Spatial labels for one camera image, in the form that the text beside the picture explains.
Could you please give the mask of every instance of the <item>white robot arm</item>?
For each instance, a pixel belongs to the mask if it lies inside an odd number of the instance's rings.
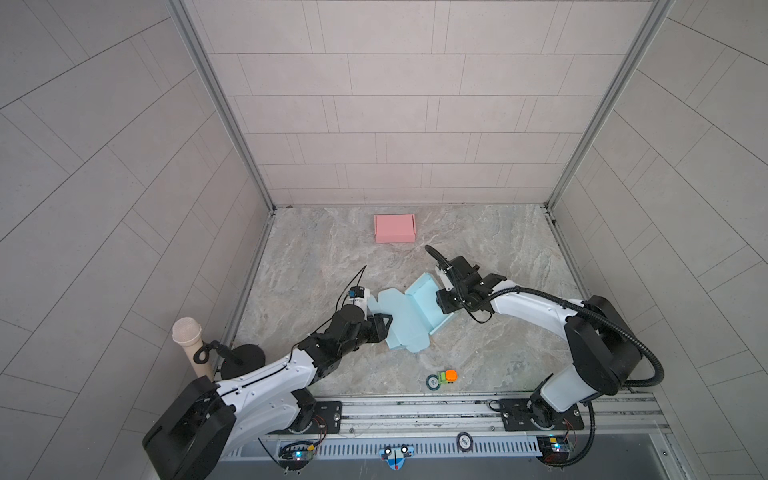
[[[448,261],[434,248],[426,249],[438,261],[445,289],[437,292],[436,301],[444,313],[465,309],[470,315],[484,310],[515,316],[568,341],[573,365],[545,379],[522,413],[536,427],[552,429],[577,402],[591,411],[593,398],[614,395],[622,386],[656,385],[664,377],[653,353],[606,299],[563,300],[498,274],[481,277],[464,257]],[[381,342],[389,332],[391,316],[367,315],[367,290],[353,287],[349,296],[352,304],[333,314],[325,332],[311,333],[282,359],[217,383],[205,376],[191,382],[142,442],[160,478],[205,478],[222,455],[260,436],[303,431],[316,405],[306,387],[336,370],[347,353]],[[654,377],[627,380],[642,356],[654,366]]]

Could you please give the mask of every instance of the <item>marble floor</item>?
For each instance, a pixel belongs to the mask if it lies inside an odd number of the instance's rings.
[[[375,243],[374,214],[410,213],[415,243]],[[426,244],[449,259],[463,255],[483,275],[500,273],[524,286],[578,297],[538,205],[280,209],[235,345],[256,343],[267,362],[280,358],[331,316],[363,265],[368,267],[360,284],[374,294],[390,287],[404,291],[425,271],[432,273],[435,261]],[[428,392],[427,375],[445,369],[457,370],[458,381],[440,392],[530,390],[570,362],[568,345],[554,333],[500,315],[478,325],[462,311],[432,336],[428,349],[365,345],[310,390],[316,396]]]

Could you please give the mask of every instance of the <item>black cable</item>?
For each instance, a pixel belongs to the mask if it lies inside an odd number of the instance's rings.
[[[575,312],[580,313],[582,316],[588,319],[592,319],[597,323],[600,323],[602,326],[605,326],[615,331],[616,333],[618,333],[619,335],[627,339],[628,342],[635,345],[637,349],[640,350],[640,353],[645,358],[647,358],[648,362],[650,362],[650,364],[654,367],[654,375],[649,379],[644,379],[644,380],[627,380],[626,382],[624,382],[625,387],[655,386],[661,383],[662,380],[664,380],[664,367],[661,365],[661,362],[654,355],[654,353],[651,352],[651,350],[648,347],[646,347],[639,339],[637,339],[635,335],[633,335],[632,333],[629,333],[627,330],[621,328],[619,325],[616,325],[615,323],[611,322],[609,319],[602,316],[600,313],[593,312],[592,310],[584,308],[583,306],[579,306],[579,305],[576,305],[575,303],[571,303],[565,299],[560,298],[559,296],[551,295],[550,293],[542,292],[540,290],[517,285],[509,288],[503,288],[498,292],[492,293],[487,298],[481,300],[477,305],[475,305],[475,309],[478,309],[481,306],[485,305],[486,303],[490,303],[492,300],[502,295],[506,295],[507,293],[529,293],[531,295],[540,296],[541,298],[550,300],[562,306],[563,308],[574,310]]]
[[[341,300],[341,297],[344,296],[345,293],[349,293],[349,286],[352,285],[352,282],[355,281],[358,275],[360,275],[360,280],[362,280],[362,273],[366,271],[367,265],[363,265],[360,270],[358,270],[357,273],[355,273],[355,276],[352,277],[352,279],[349,281],[349,283],[346,284],[344,287],[344,291],[341,292],[341,295],[339,295],[339,299],[336,301],[336,312],[339,311],[339,301]]]
[[[280,467],[280,470],[282,470],[282,469],[283,469],[283,466],[282,466],[280,463],[278,463],[278,462],[277,462],[277,460],[275,460],[275,458],[272,456],[272,454],[270,453],[270,451],[266,449],[266,447],[264,446],[264,442],[262,442],[262,441],[261,441],[261,438],[259,438],[259,439],[257,439],[257,440],[258,440],[258,441],[259,441],[259,443],[261,444],[261,448],[262,448],[262,449],[264,449],[264,451],[266,452],[266,454],[270,456],[270,458],[272,459],[272,461],[273,461],[273,462],[275,462],[275,465],[277,465],[278,467]]]
[[[594,443],[594,431],[597,426],[594,424],[594,408],[592,407],[592,402],[586,402],[586,404],[587,408],[589,409],[589,438],[587,439],[587,444],[584,445],[584,448],[582,448],[575,457],[569,458],[568,460],[561,463],[545,462],[545,465],[549,465],[551,467],[570,467],[575,463],[579,463],[585,456],[587,456],[589,449],[592,448],[592,443]]]

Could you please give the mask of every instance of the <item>black disc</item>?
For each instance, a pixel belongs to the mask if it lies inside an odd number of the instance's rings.
[[[430,375],[427,377],[427,388],[430,390],[437,390],[440,388],[440,379],[437,375]]]
[[[475,441],[472,440],[472,435],[469,435],[467,432],[461,432],[456,437],[456,446],[462,452],[471,452],[474,444]]]
[[[221,379],[229,380],[236,376],[243,376],[247,373],[251,373],[254,370],[258,370],[266,364],[266,357],[264,351],[258,345],[251,345],[249,343],[238,346],[236,349],[232,349],[232,353],[237,355],[243,360],[243,365],[237,365],[230,360],[224,360],[221,363]]]

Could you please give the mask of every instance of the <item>metal grating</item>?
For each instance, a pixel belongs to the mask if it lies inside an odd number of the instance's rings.
[[[461,452],[453,437],[430,438],[392,438],[392,439],[326,439],[317,449],[315,458],[319,460],[361,460],[378,458],[379,451],[386,447],[408,445],[413,447],[414,458],[451,458],[451,457],[540,457],[536,437],[529,436],[493,436],[474,437],[475,444],[471,452]],[[225,459],[242,460],[241,449],[227,455]]]

